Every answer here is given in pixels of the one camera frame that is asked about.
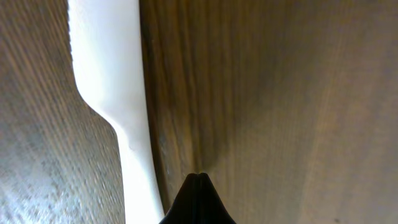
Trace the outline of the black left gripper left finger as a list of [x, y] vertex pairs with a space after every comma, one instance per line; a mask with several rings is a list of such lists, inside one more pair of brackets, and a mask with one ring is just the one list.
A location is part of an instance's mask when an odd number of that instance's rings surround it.
[[194, 224], [197, 175], [188, 174], [160, 224]]

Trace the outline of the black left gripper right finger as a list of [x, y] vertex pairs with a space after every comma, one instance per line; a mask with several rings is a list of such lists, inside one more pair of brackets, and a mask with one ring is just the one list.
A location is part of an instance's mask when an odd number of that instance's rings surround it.
[[236, 224], [223, 205], [208, 174], [198, 174], [196, 184], [196, 223]]

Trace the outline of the pink plastic knife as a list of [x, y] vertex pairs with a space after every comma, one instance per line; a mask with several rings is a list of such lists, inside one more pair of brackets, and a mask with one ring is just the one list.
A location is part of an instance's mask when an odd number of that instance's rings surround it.
[[73, 72], [83, 100], [115, 130], [126, 223], [160, 223], [138, 0], [69, 0]]

